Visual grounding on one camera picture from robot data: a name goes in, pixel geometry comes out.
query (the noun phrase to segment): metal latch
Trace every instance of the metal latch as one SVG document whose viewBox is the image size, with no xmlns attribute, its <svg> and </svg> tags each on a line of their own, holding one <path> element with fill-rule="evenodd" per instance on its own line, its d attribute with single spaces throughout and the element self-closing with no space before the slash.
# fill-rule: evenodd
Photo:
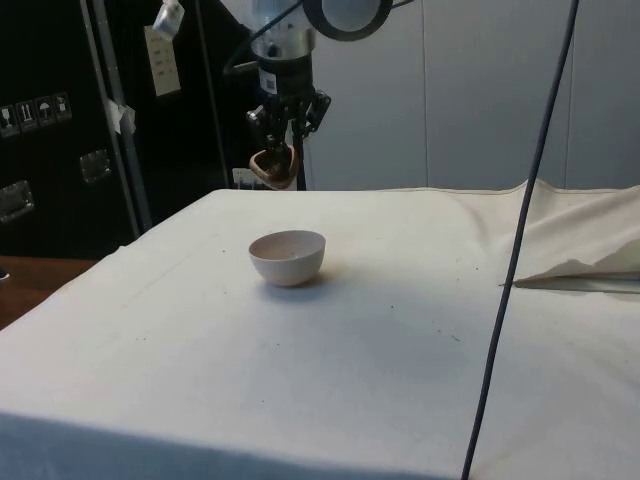
<svg viewBox="0 0 640 480">
<path fill-rule="evenodd" d="M 9 223 L 35 208 L 29 182 L 20 182 L 0 190 L 0 223 Z"/>
<path fill-rule="evenodd" d="M 111 159 L 106 150 L 97 150 L 80 157 L 80 169 L 85 183 L 96 183 L 111 175 Z"/>
</svg>

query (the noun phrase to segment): white wall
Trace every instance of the white wall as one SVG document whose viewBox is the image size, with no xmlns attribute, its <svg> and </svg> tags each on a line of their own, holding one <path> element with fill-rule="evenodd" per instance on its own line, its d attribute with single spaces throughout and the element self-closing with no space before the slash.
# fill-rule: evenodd
<svg viewBox="0 0 640 480">
<path fill-rule="evenodd" d="M 334 98 L 309 141 L 316 189 L 505 188 L 528 172 L 570 0 L 423 0 L 373 37 L 319 42 Z M 542 177 L 640 183 L 640 2 L 583 0 Z"/>
</svg>

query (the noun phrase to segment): black cable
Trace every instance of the black cable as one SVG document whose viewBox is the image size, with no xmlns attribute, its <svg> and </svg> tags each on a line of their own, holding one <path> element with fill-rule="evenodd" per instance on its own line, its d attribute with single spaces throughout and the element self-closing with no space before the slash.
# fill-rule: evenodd
<svg viewBox="0 0 640 480">
<path fill-rule="evenodd" d="M 502 331 L 502 324 L 504 322 L 504 316 L 507 312 L 507 305 L 509 303 L 509 296 L 511 294 L 511 288 L 513 287 L 513 279 L 516 274 L 516 268 L 518 266 L 518 258 L 520 257 L 520 250 L 522 248 L 522 239 L 524 237 L 524 227 L 527 223 L 527 215 L 529 213 L 529 206 L 531 205 L 531 197 L 533 195 L 533 188 L 538 178 L 538 172 L 540 171 L 540 163 L 542 162 L 542 154 L 544 153 L 544 147 L 547 142 L 547 135 L 549 133 L 549 124 L 551 123 L 551 116 L 558 97 L 558 90 L 560 89 L 560 81 L 562 80 L 562 73 L 564 66 L 567 63 L 567 56 L 569 54 L 569 47 L 571 46 L 571 39 L 576 26 L 576 16 L 578 14 L 578 5 L 580 0 L 572 0 L 571 10 L 569 13 L 569 20 L 564 36 L 564 43 L 562 45 L 562 51 L 560 58 L 558 59 L 558 65 L 556 67 L 555 77 L 553 79 L 553 86 L 551 87 L 551 93 L 547 101 L 547 108 L 544 114 L 544 120 L 542 122 L 542 128 L 538 136 L 538 144 L 536 147 L 536 154 L 531 165 L 531 172 L 529 173 L 529 179 L 527 180 L 527 188 L 522 200 L 522 207 L 520 209 L 520 217 L 518 218 L 518 228 L 516 229 L 516 236 L 513 242 L 513 251 L 511 253 L 511 260 L 509 262 L 509 270 L 507 271 L 507 278 L 504 282 L 504 288 L 502 290 L 502 298 L 500 299 L 500 307 L 498 308 L 498 315 L 496 317 L 496 323 L 493 327 L 493 334 L 491 336 L 491 344 L 489 345 L 489 353 L 487 354 L 487 364 L 484 371 L 484 379 L 482 380 L 482 389 L 480 390 L 480 400 L 478 401 L 478 409 L 476 411 L 476 418 L 473 424 L 473 430 L 471 432 L 471 440 L 469 441 L 469 448 L 467 449 L 467 456 L 464 462 L 464 469 L 462 470 L 462 480 L 469 479 L 469 473 L 471 472 L 471 464 L 473 463 L 473 455 L 476 450 L 476 444 L 478 443 L 478 437 L 480 435 L 480 427 L 482 426 L 482 419 L 484 417 L 485 407 L 487 405 L 487 397 L 489 396 L 489 387 L 491 386 L 491 374 L 493 373 L 493 364 L 496 358 L 496 352 L 498 350 L 498 342 L 500 340 L 500 332 Z"/>
<path fill-rule="evenodd" d="M 391 7 L 391 9 L 398 8 L 398 7 L 404 7 L 405 5 L 409 5 L 410 3 L 413 3 L 415 1 L 416 0 L 402 0 L 402 1 L 398 2 L 398 3 L 394 3 L 393 7 Z"/>
<path fill-rule="evenodd" d="M 251 44 L 254 41 L 256 41 L 258 38 L 260 38 L 262 35 L 264 35 L 267 32 L 267 30 L 273 28 L 274 25 L 277 25 L 285 17 L 289 16 L 296 8 L 301 6 L 304 2 L 305 0 L 298 0 L 296 3 L 294 3 L 289 8 L 284 10 L 280 15 L 275 17 L 273 20 L 271 20 L 262 28 L 260 28 L 260 30 L 257 30 L 256 32 L 254 32 L 249 38 L 247 38 L 244 42 L 242 42 L 238 46 L 238 48 L 236 48 L 235 51 L 231 54 L 231 56 L 229 57 L 229 60 L 227 60 L 227 63 L 224 65 L 224 69 L 222 71 L 223 75 L 226 77 L 227 75 L 230 75 L 231 73 L 233 73 L 234 64 L 238 61 L 238 59 L 244 52 L 246 52 L 249 48 L 251 48 Z"/>
<path fill-rule="evenodd" d="M 220 125 L 220 115 L 218 115 L 218 104 L 216 102 L 215 86 L 213 84 L 213 75 L 211 73 L 211 65 L 209 62 L 209 49 L 207 47 L 207 39 L 204 34 L 204 22 L 202 20 L 202 9 L 200 0 L 195 0 L 196 18 L 198 21 L 198 34 L 200 37 L 200 46 L 202 48 L 202 62 L 204 63 L 205 77 L 207 79 L 207 90 L 209 93 L 209 103 L 213 113 L 214 130 L 216 134 L 216 142 L 218 143 L 218 155 L 220 156 L 220 165 L 222 167 L 222 175 L 224 175 L 224 184 L 226 188 L 230 188 L 230 177 L 227 170 L 227 160 L 222 144 L 222 126 Z"/>
</svg>

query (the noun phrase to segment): ceramic bowl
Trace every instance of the ceramic bowl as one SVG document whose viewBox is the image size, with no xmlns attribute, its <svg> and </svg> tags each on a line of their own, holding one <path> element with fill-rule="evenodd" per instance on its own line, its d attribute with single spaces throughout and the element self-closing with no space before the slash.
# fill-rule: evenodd
<svg viewBox="0 0 640 480">
<path fill-rule="evenodd" d="M 325 245 L 325 238 L 318 233 L 292 230 L 259 238 L 249 247 L 249 255 L 267 282 L 294 287 L 318 274 Z"/>
</svg>

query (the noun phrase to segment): cloth fold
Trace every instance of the cloth fold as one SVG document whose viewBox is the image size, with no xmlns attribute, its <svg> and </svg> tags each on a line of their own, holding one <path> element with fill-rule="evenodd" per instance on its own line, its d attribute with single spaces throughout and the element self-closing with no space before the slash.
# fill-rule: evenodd
<svg viewBox="0 0 640 480">
<path fill-rule="evenodd" d="M 524 185 L 510 194 L 522 198 Z M 640 293 L 640 187 L 559 190 L 538 182 L 515 285 Z M 514 231 L 498 241 L 504 280 Z"/>
</svg>

